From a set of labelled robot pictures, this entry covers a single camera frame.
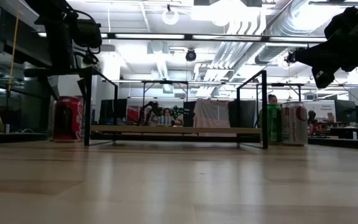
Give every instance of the monitor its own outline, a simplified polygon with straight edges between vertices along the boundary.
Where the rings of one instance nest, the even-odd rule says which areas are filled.
[[[356,104],[349,100],[335,100],[336,121],[352,123],[357,122]]]

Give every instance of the coca-cola can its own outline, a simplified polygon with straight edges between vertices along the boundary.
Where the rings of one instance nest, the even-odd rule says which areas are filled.
[[[304,146],[308,143],[308,112],[302,102],[282,106],[282,140],[284,144]]]

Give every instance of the red coca-cola cooler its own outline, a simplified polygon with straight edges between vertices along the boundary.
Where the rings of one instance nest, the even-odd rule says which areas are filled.
[[[82,97],[61,96],[56,102],[54,141],[80,141],[83,123]]]

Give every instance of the wooden plank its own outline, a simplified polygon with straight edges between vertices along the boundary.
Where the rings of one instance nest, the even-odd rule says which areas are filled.
[[[192,127],[150,127],[150,126],[111,126],[92,125],[91,131],[110,131],[123,133],[225,133],[260,134],[259,128],[192,128]]]
[[[182,134],[182,133],[121,133],[122,135],[131,136],[197,136],[197,134]]]

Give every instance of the ceiling light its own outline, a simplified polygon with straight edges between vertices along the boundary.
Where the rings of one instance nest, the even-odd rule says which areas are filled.
[[[173,12],[173,17],[170,19],[167,17],[168,12]],[[165,9],[162,12],[162,20],[168,25],[175,25],[179,21],[179,13],[175,9]]]
[[[260,41],[261,37],[251,35],[193,35],[195,40],[231,40],[231,41]]]
[[[38,35],[40,37],[47,37],[47,33],[46,32],[39,32]],[[107,34],[101,34],[101,37],[102,38],[108,38],[108,35]]]
[[[266,43],[268,47],[307,47],[308,44],[293,44],[293,43]]]
[[[148,0],[148,1],[138,1],[138,0],[66,0],[68,2],[84,2],[84,3],[123,3],[123,4],[138,4],[139,2],[143,2],[144,4],[181,4],[181,1],[163,1],[163,0]]]
[[[180,98],[180,97],[156,97],[156,99],[160,99],[160,100],[183,100],[184,98]]]
[[[38,36],[40,36],[40,37],[47,37],[47,33],[41,32],[41,33],[38,33]]]
[[[145,99],[155,99],[154,97],[149,97],[149,96],[146,96],[144,98]],[[141,97],[141,96],[130,96],[130,97],[128,97],[128,99],[143,99],[143,97]]]
[[[116,34],[117,39],[181,39],[185,38],[182,34]]]
[[[140,80],[110,80],[114,83],[141,83]]]
[[[189,84],[204,84],[204,85],[222,85],[226,84],[225,82],[188,82]]]
[[[262,8],[264,8],[264,9],[271,9],[274,7],[276,7],[275,3],[262,3]]]
[[[325,41],[327,41],[327,39],[325,37],[270,37],[269,41],[273,41],[273,42],[289,42],[289,43],[294,43],[294,42],[301,42],[301,43],[323,43]]]

